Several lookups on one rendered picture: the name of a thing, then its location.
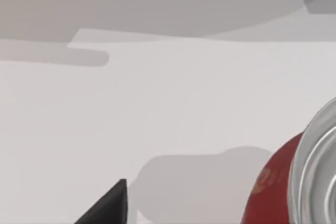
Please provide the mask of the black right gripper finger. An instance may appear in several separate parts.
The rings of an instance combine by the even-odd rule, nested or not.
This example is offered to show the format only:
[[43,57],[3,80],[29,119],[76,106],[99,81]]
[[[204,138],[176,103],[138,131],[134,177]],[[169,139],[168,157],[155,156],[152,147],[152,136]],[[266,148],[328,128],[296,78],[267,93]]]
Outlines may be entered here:
[[127,224],[127,180],[120,179],[74,224]]

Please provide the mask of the red and silver can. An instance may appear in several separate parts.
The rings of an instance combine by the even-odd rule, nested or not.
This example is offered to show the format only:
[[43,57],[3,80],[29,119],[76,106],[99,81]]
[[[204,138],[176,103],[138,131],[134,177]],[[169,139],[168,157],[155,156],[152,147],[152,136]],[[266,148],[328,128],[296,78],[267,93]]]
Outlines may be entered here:
[[336,98],[265,164],[240,224],[336,224]]

